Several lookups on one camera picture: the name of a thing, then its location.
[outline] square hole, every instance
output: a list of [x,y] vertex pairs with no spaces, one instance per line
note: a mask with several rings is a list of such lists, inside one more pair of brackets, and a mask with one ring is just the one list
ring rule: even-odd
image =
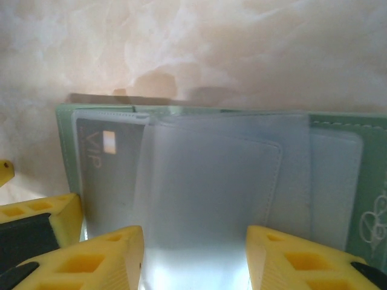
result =
[[18,207],[6,208],[5,210],[2,210],[2,212],[7,216],[19,216],[25,213]]
[[122,236],[120,234],[116,234],[114,236],[107,238],[106,240],[109,240],[110,242],[116,242],[116,241],[120,240],[121,238],[122,238]]
[[27,206],[34,211],[46,210],[53,207],[51,204],[45,201],[34,202],[33,204],[28,204]]
[[45,282],[36,290],[80,290],[82,286],[81,282]]
[[104,260],[104,255],[83,254],[68,259],[57,272],[93,273]]
[[356,288],[344,280],[313,280],[307,281],[312,290],[356,290]]
[[296,270],[329,270],[329,263],[320,255],[315,253],[286,253],[286,259]]
[[271,240],[272,242],[282,242],[284,239],[281,237],[277,237],[274,234],[268,234],[267,238]]

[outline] card chip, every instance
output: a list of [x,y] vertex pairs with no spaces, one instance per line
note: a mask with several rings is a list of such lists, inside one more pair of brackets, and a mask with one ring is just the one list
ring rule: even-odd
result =
[[115,133],[113,131],[103,131],[103,151],[108,154],[116,154]]

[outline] green wallet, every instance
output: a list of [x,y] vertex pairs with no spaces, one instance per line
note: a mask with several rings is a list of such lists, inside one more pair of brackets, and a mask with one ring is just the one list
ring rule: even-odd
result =
[[[62,104],[56,109],[63,161],[71,192],[80,192],[76,144],[73,135],[74,110],[144,112],[150,115],[200,115],[235,112],[230,109],[183,106],[133,106]],[[363,141],[363,154],[346,251],[363,257],[387,272],[387,116],[310,112],[310,128],[347,131]]]

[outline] card holder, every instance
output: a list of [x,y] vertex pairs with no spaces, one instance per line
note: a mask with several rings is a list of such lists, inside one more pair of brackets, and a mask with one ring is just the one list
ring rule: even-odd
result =
[[311,240],[345,251],[362,150],[355,133],[311,129]]
[[166,117],[163,120],[201,132],[279,143],[283,156],[267,225],[306,239],[311,237],[311,157],[307,114],[242,112]]
[[149,289],[241,289],[249,224],[266,224],[281,147],[266,140],[146,126],[134,199]]
[[[220,108],[188,108],[181,106],[108,106],[61,104],[56,109],[60,144],[68,183],[72,192],[80,192],[77,173],[76,146],[71,115],[75,110],[115,110],[144,112],[158,116],[173,114],[229,114],[233,110]],[[244,114],[272,114],[247,112]],[[363,155],[357,182],[357,193],[346,251],[361,256],[367,263],[387,272],[387,118],[385,114],[340,112],[309,112],[311,128],[354,132],[363,140]]]

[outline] transparent pocket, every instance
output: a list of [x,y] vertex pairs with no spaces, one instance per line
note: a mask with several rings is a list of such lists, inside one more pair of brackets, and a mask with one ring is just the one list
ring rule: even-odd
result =
[[146,126],[134,199],[145,289],[247,287],[246,229],[267,224],[281,155],[271,141]]
[[311,130],[313,241],[345,251],[362,150],[354,133]]
[[168,117],[164,120],[200,132],[280,144],[283,152],[281,169],[267,225],[310,238],[311,157],[307,114],[244,112]]

